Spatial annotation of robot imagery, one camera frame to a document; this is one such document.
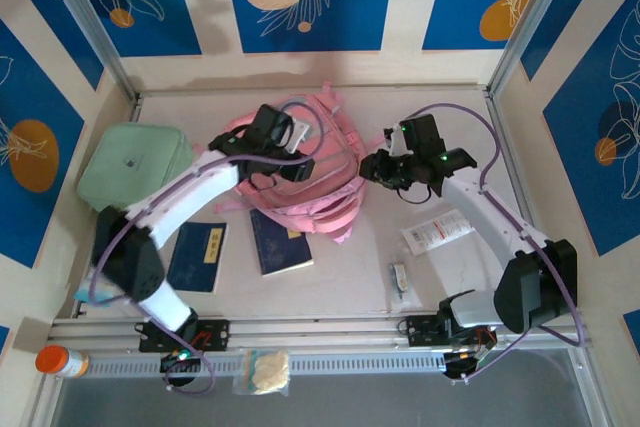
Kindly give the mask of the pink student backpack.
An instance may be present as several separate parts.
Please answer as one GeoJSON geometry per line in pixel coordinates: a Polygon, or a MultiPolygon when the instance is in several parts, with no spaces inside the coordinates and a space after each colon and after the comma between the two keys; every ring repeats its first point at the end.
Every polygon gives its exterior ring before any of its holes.
{"type": "Polygon", "coordinates": [[[292,95],[276,106],[311,125],[299,146],[301,153],[313,155],[311,177],[293,183],[279,175],[255,174],[235,187],[237,200],[216,203],[214,211],[256,208],[290,230],[326,234],[341,244],[351,235],[365,197],[359,164],[383,138],[369,143],[362,139],[342,97],[328,82],[315,94],[292,95]]]}

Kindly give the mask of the dark blue book yellow label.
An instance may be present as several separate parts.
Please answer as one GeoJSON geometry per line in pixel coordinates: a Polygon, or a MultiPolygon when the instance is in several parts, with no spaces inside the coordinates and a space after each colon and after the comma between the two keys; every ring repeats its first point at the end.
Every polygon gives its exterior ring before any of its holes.
{"type": "Polygon", "coordinates": [[[226,223],[184,223],[169,264],[168,283],[178,291],[213,293],[226,233],[226,223]]]}
{"type": "Polygon", "coordinates": [[[314,264],[305,233],[290,230],[257,209],[250,211],[250,219],[262,276],[314,264]]]}

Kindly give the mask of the clear plastic pen pouch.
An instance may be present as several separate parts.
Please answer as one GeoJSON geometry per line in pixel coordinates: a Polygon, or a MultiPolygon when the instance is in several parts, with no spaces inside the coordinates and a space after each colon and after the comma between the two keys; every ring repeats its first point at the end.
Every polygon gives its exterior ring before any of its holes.
{"type": "Polygon", "coordinates": [[[409,281],[407,270],[403,262],[391,262],[388,267],[390,276],[391,307],[400,310],[415,301],[415,293],[409,281]]]}

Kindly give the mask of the clear bag with white contents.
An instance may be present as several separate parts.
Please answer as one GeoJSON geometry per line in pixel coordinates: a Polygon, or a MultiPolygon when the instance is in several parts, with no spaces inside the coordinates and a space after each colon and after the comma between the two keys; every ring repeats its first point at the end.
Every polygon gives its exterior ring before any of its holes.
{"type": "Polygon", "coordinates": [[[234,375],[232,391],[237,395],[287,396],[291,380],[291,359],[284,349],[244,349],[234,375]]]}

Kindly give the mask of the white red wipes packet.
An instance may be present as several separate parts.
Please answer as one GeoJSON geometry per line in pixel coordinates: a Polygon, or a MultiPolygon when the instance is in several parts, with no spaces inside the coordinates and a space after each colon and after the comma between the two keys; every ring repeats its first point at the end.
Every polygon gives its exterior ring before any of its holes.
{"type": "Polygon", "coordinates": [[[457,210],[441,214],[400,233],[414,256],[457,240],[474,231],[469,221],[457,210]]]}

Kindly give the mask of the mint green zip pouch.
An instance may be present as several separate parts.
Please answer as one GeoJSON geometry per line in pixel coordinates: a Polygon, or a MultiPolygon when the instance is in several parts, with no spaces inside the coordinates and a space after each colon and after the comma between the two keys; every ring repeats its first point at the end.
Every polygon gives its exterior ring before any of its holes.
{"type": "Polygon", "coordinates": [[[158,191],[194,162],[192,144],[170,126],[120,123],[103,134],[77,186],[100,212],[123,209],[158,191]]]}

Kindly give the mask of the light blue packet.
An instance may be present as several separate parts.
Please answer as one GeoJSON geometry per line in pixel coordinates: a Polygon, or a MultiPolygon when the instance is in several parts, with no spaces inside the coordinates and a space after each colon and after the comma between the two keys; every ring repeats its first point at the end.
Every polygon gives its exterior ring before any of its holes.
{"type": "MultiPolygon", "coordinates": [[[[74,294],[74,299],[79,302],[89,303],[90,302],[90,283],[84,282],[82,283],[74,294]]],[[[100,303],[117,297],[119,293],[114,286],[111,285],[103,285],[98,283],[94,289],[94,297],[95,300],[100,303]]]]}

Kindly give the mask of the orange capped bottle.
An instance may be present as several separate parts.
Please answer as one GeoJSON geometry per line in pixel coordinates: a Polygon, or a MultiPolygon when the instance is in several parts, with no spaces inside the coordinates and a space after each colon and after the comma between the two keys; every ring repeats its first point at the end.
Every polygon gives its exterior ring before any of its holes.
{"type": "Polygon", "coordinates": [[[38,352],[35,367],[43,374],[77,378],[86,373],[89,362],[89,356],[83,352],[60,345],[48,345],[38,352]]]}

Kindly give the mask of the aluminium frame rail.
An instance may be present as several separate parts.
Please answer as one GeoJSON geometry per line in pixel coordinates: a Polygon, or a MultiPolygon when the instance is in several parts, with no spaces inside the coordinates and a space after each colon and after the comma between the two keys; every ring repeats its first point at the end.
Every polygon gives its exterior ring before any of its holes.
{"type": "MultiPolygon", "coordinates": [[[[227,349],[275,348],[292,350],[406,349],[398,315],[355,318],[235,318],[230,321],[227,349]]],[[[142,334],[139,318],[77,318],[56,320],[47,341],[94,353],[136,350],[142,334]]]]}

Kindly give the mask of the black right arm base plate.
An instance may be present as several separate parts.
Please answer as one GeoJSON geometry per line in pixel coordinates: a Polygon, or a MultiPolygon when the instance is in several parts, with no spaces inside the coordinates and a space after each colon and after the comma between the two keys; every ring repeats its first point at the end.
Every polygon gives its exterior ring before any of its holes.
{"type": "Polygon", "coordinates": [[[497,344],[495,334],[486,326],[461,327],[455,320],[440,315],[411,315],[405,318],[410,347],[465,347],[497,344]]]}

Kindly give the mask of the aluminium corner post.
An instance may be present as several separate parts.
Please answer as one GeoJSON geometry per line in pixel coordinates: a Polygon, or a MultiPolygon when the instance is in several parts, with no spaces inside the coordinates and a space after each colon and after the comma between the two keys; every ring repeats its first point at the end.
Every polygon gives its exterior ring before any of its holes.
{"type": "Polygon", "coordinates": [[[139,94],[127,75],[120,56],[89,0],[62,0],[93,51],[115,84],[135,106],[139,94]]]}
{"type": "Polygon", "coordinates": [[[486,84],[487,98],[494,100],[506,84],[553,0],[529,0],[497,66],[486,84]]]}

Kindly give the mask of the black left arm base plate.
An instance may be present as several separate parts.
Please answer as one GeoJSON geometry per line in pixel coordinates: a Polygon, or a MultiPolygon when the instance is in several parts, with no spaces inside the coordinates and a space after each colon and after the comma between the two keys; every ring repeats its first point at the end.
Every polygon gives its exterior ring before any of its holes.
{"type": "MultiPolygon", "coordinates": [[[[229,341],[229,327],[230,322],[226,319],[191,320],[177,332],[177,335],[197,350],[224,352],[229,341]]],[[[139,334],[140,352],[169,353],[182,347],[178,341],[151,322],[136,323],[134,331],[139,334]]]]}

